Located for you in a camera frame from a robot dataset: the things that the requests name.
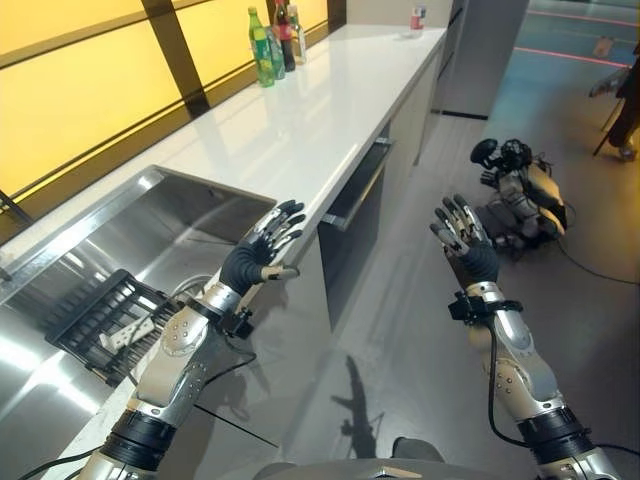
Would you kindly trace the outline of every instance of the chair leg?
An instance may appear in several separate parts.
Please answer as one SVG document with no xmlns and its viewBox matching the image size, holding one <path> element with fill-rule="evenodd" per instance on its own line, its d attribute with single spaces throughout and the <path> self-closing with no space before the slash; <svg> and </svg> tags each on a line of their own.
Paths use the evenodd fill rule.
<svg viewBox="0 0 640 480">
<path fill-rule="evenodd" d="M 594 157 L 598 155 L 598 153 L 600 153 L 600 149 L 602 148 L 602 146 L 604 145 L 604 142 L 606 142 L 608 138 L 609 138 L 609 132 L 604 134 L 604 137 L 602 137 L 602 140 L 600 140 L 600 143 L 598 144 L 596 149 L 593 151 Z"/>
<path fill-rule="evenodd" d="M 618 111 L 620 110 L 620 106 L 622 105 L 623 101 L 624 99 L 621 98 L 620 100 L 618 100 L 618 103 L 616 103 L 616 106 L 613 107 L 613 110 L 611 110 L 611 113 L 607 117 L 607 120 L 604 122 L 604 125 L 602 125 L 602 128 L 600 128 L 601 132 L 609 130 L 609 124 L 613 120 L 613 117 L 616 117 L 618 115 Z"/>
</svg>

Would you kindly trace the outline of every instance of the person's leg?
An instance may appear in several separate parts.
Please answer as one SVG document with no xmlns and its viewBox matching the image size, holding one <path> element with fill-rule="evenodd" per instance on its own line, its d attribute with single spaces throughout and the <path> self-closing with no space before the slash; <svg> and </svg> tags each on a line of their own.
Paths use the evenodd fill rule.
<svg viewBox="0 0 640 480">
<path fill-rule="evenodd" d="M 609 143 L 618 147 L 624 160 L 633 160 L 637 155 L 631 136 L 638 127 L 640 127 L 640 105 L 638 102 L 626 100 L 620 115 L 609 130 Z"/>
</svg>

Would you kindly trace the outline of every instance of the red floor line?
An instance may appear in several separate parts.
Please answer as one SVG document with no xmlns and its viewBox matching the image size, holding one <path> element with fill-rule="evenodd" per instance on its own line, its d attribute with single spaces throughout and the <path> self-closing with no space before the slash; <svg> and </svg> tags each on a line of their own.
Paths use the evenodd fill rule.
<svg viewBox="0 0 640 480">
<path fill-rule="evenodd" d="M 585 20 L 587 22 L 611 23 L 613 25 L 623 25 L 625 27 L 640 27 L 640 23 L 623 22 L 622 20 L 609 20 L 607 18 L 598 17 L 584 17 L 581 15 L 569 15 L 567 13 L 551 13 L 542 12 L 540 10 L 527 10 L 527 13 L 530 13 L 531 15 L 542 15 L 544 17 L 573 18 L 574 20 Z"/>
<path fill-rule="evenodd" d="M 599 60 L 597 58 L 581 57 L 579 55 L 569 55 L 568 53 L 550 52 L 549 50 L 538 50 L 537 48 L 513 47 L 514 50 L 520 52 L 538 53 L 540 55 L 549 55 L 551 57 L 570 58 L 572 60 L 581 60 L 583 62 L 599 63 L 600 65 L 611 65 L 612 67 L 630 67 L 626 63 L 610 62 L 608 60 Z"/>
</svg>

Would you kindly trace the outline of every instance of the white wall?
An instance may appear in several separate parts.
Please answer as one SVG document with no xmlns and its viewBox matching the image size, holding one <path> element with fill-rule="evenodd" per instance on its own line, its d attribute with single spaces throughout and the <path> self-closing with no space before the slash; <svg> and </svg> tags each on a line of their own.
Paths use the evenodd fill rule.
<svg viewBox="0 0 640 480">
<path fill-rule="evenodd" d="M 347 0 L 347 23 L 407 25 L 411 10 L 427 6 L 427 27 L 446 27 L 452 0 Z"/>
</svg>

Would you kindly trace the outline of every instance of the glass bottle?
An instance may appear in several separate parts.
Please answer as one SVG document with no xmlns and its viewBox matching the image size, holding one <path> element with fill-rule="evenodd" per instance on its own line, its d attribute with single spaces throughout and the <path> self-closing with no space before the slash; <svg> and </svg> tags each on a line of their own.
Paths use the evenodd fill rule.
<svg viewBox="0 0 640 480">
<path fill-rule="evenodd" d="M 284 6 L 284 0 L 276 0 L 276 11 L 273 15 L 273 28 L 276 30 L 278 39 L 282 46 L 282 56 L 284 57 L 284 69 L 292 72 L 296 69 L 296 61 L 293 58 L 293 48 L 291 46 L 291 38 L 293 36 L 291 22 L 287 9 Z"/>
<path fill-rule="evenodd" d="M 297 5 L 290 4 L 287 7 L 289 20 L 291 21 L 291 29 L 293 30 L 293 56 L 296 63 L 302 64 L 307 62 L 307 42 L 304 37 L 304 29 L 300 25 L 300 16 L 298 15 Z"/>
</svg>

